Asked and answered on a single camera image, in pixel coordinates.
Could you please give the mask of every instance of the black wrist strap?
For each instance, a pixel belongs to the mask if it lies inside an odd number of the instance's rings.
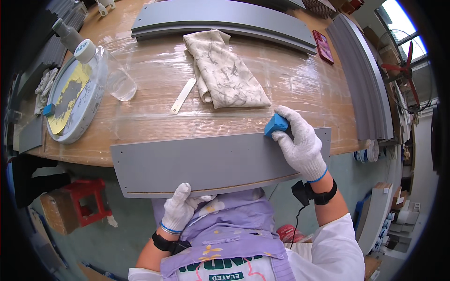
[[[155,233],[152,235],[153,245],[161,251],[169,251],[171,255],[175,255],[184,249],[191,247],[188,241],[168,241],[161,235]]]
[[[335,195],[338,190],[338,185],[333,179],[333,187],[330,192],[314,193],[310,183],[303,185],[302,181],[297,182],[292,186],[292,194],[304,206],[309,205],[309,200],[314,200],[316,205],[326,205]]]

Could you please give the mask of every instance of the red phone case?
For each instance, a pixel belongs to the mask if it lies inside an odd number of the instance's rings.
[[[313,30],[315,42],[317,43],[317,50],[319,51],[319,56],[329,64],[333,64],[333,56],[331,55],[330,46],[328,45],[327,38],[319,33],[317,30]]]

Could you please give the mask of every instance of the white glove on hand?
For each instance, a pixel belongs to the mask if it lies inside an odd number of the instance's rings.
[[[175,190],[173,197],[164,203],[165,213],[161,221],[163,230],[179,235],[191,220],[199,203],[209,202],[216,197],[216,195],[204,195],[188,198],[190,193],[189,183],[182,183]]]
[[[315,135],[313,127],[289,107],[280,105],[275,112],[289,121],[294,136],[292,141],[283,131],[272,133],[272,138],[280,145],[288,164],[309,182],[322,178],[327,165],[320,153],[322,142]]]

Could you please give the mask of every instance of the sleeve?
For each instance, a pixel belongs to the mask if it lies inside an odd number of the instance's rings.
[[[335,280],[364,279],[364,255],[356,242],[349,213],[315,232],[311,255],[312,263]]]
[[[161,273],[145,268],[130,268],[129,281],[162,281]]]

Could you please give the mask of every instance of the work table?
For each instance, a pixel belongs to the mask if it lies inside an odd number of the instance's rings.
[[[230,50],[239,55],[272,102],[271,107],[214,109],[203,103],[197,86],[178,115],[168,115],[189,78],[195,77],[192,57],[182,36],[137,42],[131,26],[148,1],[119,1],[101,17],[97,6],[90,9],[80,34],[111,52],[137,84],[135,96],[121,102],[103,96],[89,128],[70,145],[54,141],[43,126],[43,146],[28,153],[59,161],[113,166],[109,146],[179,138],[195,138],[263,132],[278,105],[297,110],[315,128],[331,127],[331,155],[353,152],[366,146],[356,139],[356,123],[347,81],[331,43],[335,63],[319,55],[307,55],[270,42],[231,36]],[[304,10],[291,11],[308,28],[327,36],[324,20]],[[67,53],[65,61],[71,57]],[[34,100],[24,101],[20,130],[32,116]]]

